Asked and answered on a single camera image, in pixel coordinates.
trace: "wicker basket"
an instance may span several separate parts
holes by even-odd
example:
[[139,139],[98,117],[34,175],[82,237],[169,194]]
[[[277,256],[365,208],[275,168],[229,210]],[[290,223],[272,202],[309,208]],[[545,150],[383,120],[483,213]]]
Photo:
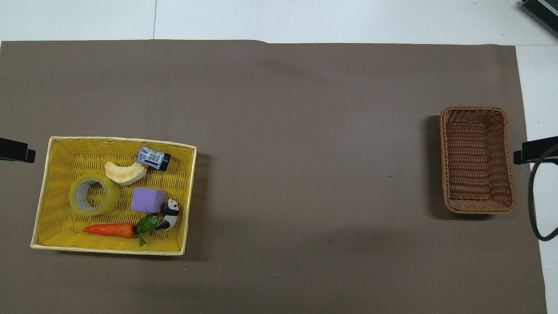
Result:
[[[104,175],[104,164],[108,161],[131,165],[142,145],[172,155],[167,171],[149,169],[138,182],[119,186],[121,196],[118,205],[105,215],[86,217],[71,209],[68,192],[77,177],[83,174]],[[196,147],[173,142],[114,137],[51,137],[31,247],[121,254],[184,254],[196,152]],[[146,233],[147,244],[141,247],[137,238],[83,232],[84,227],[96,223],[136,223],[144,217],[144,212],[129,209],[134,187],[165,190],[167,198],[176,200],[181,212],[175,227],[169,231]],[[92,187],[89,190],[90,203],[101,203],[103,197],[101,188]]]
[[507,213],[515,206],[506,113],[446,107],[440,114],[442,190],[456,213]]

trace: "brown wicker basket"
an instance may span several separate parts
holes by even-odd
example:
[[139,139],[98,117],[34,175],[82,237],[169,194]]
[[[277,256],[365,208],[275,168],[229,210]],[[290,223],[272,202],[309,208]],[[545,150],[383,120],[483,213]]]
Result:
[[511,211],[516,196],[506,113],[495,107],[446,107],[440,137],[446,207],[456,213]]

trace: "panda figurine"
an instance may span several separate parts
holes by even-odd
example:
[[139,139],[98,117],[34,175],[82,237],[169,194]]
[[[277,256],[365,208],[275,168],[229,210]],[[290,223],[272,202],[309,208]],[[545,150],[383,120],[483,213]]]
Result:
[[171,198],[169,198],[168,203],[169,206],[165,206],[164,203],[163,205],[161,205],[161,212],[164,213],[165,216],[163,217],[163,220],[161,220],[161,222],[157,226],[155,226],[155,230],[163,229],[164,231],[167,231],[170,228],[174,227],[174,225],[176,224],[176,219],[178,218],[179,214],[178,203]]

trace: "melon slice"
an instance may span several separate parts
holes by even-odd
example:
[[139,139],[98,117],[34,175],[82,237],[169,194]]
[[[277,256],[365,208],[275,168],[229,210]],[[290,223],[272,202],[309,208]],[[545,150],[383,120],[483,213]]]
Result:
[[134,163],[131,166],[122,167],[115,165],[112,161],[105,164],[106,175],[112,181],[120,185],[130,185],[147,173],[147,165]]

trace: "white table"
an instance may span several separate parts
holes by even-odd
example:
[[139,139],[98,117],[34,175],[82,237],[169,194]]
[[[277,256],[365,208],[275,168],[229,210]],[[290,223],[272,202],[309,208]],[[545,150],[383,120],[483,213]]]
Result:
[[[123,39],[515,45],[527,138],[558,135],[558,39],[515,0],[0,2],[0,41]],[[541,166],[535,197],[543,234],[558,226],[556,178],[558,167]],[[558,313],[558,239],[540,249],[548,312]]]

